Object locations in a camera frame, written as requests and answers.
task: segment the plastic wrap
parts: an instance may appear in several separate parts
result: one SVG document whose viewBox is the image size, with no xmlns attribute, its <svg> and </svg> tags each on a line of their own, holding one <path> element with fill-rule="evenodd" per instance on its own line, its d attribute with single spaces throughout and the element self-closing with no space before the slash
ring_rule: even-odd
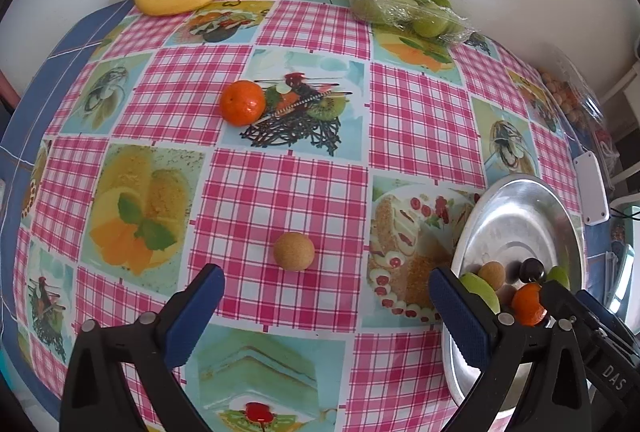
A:
<svg viewBox="0 0 640 432">
<path fill-rule="evenodd" d="M 474 32 L 462 0 L 350 0 L 350 3 L 359 20 L 412 32 L 426 40 L 461 44 Z"/>
<path fill-rule="evenodd" d="M 602 108 L 565 53 L 557 47 L 553 47 L 553 53 L 557 63 L 555 72 L 541 69 L 542 81 L 574 129 L 578 141 L 597 155 L 604 185 L 612 191 L 610 177 L 620 154 L 607 130 Z"/>
</svg>

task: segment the orange fruit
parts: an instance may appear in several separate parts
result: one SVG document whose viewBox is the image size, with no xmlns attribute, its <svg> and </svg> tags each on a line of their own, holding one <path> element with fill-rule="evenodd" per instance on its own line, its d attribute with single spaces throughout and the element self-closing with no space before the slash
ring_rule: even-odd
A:
<svg viewBox="0 0 640 432">
<path fill-rule="evenodd" d="M 260 85 L 246 79 L 227 85 L 220 97 L 222 117 L 235 126 L 251 125 L 260 118 L 265 106 Z"/>
<path fill-rule="evenodd" d="M 518 289 L 511 300 L 515 318 L 523 326 L 534 326 L 546 315 L 546 309 L 540 304 L 540 284 L 532 282 Z"/>
</svg>

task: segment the metal plate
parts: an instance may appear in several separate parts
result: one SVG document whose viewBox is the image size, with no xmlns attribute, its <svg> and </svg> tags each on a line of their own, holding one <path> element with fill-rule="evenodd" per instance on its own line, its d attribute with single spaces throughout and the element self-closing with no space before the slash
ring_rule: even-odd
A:
<svg viewBox="0 0 640 432">
<path fill-rule="evenodd" d="M 494 183 L 476 204 L 460 236 L 451 269 L 457 276 L 476 273 L 482 264 L 495 260 L 507 269 L 507 282 L 520 288 L 522 282 L 513 276 L 517 276 L 517 265 L 529 257 L 539 259 L 545 271 L 555 265 L 564 267 L 573 293 L 584 287 L 582 256 L 569 214 L 544 182 L 513 174 Z M 446 326 L 442 355 L 449 391 L 460 405 L 480 371 L 466 364 Z M 513 412 L 529 368 L 530 364 L 520 365 L 498 418 Z"/>
</svg>

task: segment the printed cherry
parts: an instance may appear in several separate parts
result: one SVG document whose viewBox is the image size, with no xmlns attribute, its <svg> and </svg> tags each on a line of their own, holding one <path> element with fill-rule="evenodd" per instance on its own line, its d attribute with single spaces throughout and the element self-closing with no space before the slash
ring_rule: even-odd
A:
<svg viewBox="0 0 640 432">
<path fill-rule="evenodd" d="M 247 403 L 244 406 L 244 415 L 252 423 L 259 423 L 262 430 L 264 430 L 264 425 L 271 423 L 274 418 L 269 405 L 258 402 Z"/>
</svg>

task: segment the printed mint leaf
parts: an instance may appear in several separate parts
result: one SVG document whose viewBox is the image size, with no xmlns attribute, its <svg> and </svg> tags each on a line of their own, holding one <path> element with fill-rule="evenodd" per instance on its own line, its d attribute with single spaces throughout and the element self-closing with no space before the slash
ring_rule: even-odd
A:
<svg viewBox="0 0 640 432">
<path fill-rule="evenodd" d="M 121 193 L 118 198 L 118 214 L 127 224 L 140 224 L 142 221 L 142 210 L 130 195 Z"/>
<path fill-rule="evenodd" d="M 449 58 L 448 56 L 445 56 L 444 54 L 439 54 L 437 52 L 434 52 L 433 50 L 424 50 L 423 53 L 425 54 L 425 56 L 433 58 L 436 62 L 439 62 L 439 63 L 453 62 L 453 60 L 451 60 L 451 58 Z"/>
<path fill-rule="evenodd" d="M 174 235 L 167 228 L 151 219 L 142 219 L 134 235 L 143 237 L 146 248 L 151 251 L 167 249 L 177 242 Z"/>
<path fill-rule="evenodd" d="M 404 38 L 403 36 L 398 36 L 398 38 L 400 38 L 400 41 L 405 46 L 413 47 L 414 49 L 424 50 L 424 47 L 422 47 L 420 44 L 414 42 L 413 40 L 409 40 L 408 38 Z"/>
</svg>

